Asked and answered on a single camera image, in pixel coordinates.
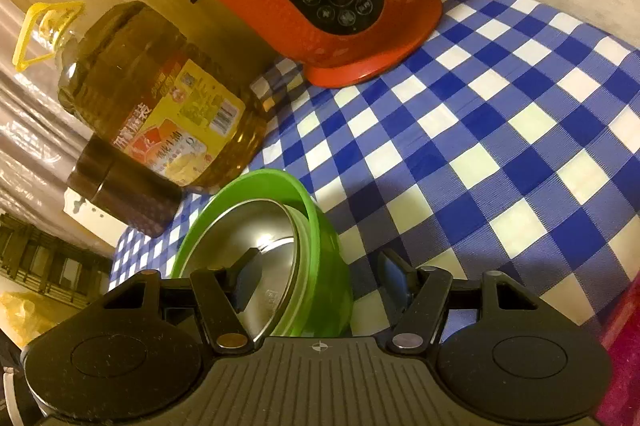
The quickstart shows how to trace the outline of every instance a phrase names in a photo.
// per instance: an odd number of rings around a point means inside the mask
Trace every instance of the plastic bag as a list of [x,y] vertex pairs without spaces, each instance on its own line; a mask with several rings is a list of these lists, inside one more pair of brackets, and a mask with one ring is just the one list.
[[34,292],[0,293],[0,328],[20,348],[77,311]]

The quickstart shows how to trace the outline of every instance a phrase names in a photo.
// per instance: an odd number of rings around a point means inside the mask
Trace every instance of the blue and white checkered tablecloth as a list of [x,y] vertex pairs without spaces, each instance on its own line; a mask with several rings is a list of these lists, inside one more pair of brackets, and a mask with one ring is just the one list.
[[[273,119],[250,169],[299,178],[340,234],[354,334],[389,326],[372,257],[478,278],[500,269],[597,332],[640,270],[640,52],[535,0],[442,0],[395,69],[325,90],[281,60],[257,80]],[[111,286],[167,273],[207,197],[164,236],[127,230]]]

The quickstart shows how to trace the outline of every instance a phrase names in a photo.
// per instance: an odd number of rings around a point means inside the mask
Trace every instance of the dark lid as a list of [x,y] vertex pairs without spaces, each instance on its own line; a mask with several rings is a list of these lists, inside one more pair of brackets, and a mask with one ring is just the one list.
[[93,135],[66,185],[89,202],[150,237],[173,221],[182,189]]
[[66,185],[82,197],[91,200],[115,161],[116,152],[109,143],[95,134],[92,135],[69,174]]

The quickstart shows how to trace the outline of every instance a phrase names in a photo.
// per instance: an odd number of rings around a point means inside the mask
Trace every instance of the yellow bottle handle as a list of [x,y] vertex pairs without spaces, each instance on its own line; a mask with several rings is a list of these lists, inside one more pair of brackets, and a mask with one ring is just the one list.
[[78,15],[82,13],[82,10],[84,10],[84,2],[82,2],[82,0],[76,0],[74,2],[56,2],[53,4],[36,2],[31,6],[24,17],[22,29],[20,29],[20,35],[18,36],[18,42],[15,45],[14,58],[12,59],[15,70],[22,72],[34,63],[48,60],[55,56],[55,52],[49,52],[41,56],[37,56],[36,58],[30,58],[29,60],[26,60],[24,57],[27,53],[27,46],[31,39],[33,26],[35,26],[36,20],[41,14],[46,13],[39,26],[40,34],[46,34],[47,31],[50,32],[51,28],[48,27],[50,24],[56,26],[55,36],[49,42],[55,48],[60,35],[62,35],[65,29],[68,28],[76,18],[78,18]]

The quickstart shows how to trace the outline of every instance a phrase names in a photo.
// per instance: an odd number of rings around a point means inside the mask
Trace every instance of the green bowl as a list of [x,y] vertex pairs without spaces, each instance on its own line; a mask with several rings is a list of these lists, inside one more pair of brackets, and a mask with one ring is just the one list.
[[255,170],[225,186],[205,206],[175,257],[171,278],[180,278],[191,251],[209,225],[225,210],[249,199],[273,199],[300,211],[309,220],[308,278],[294,316],[277,324],[278,336],[328,338],[349,324],[353,292],[349,269],[340,256],[338,235],[298,179],[274,169]]

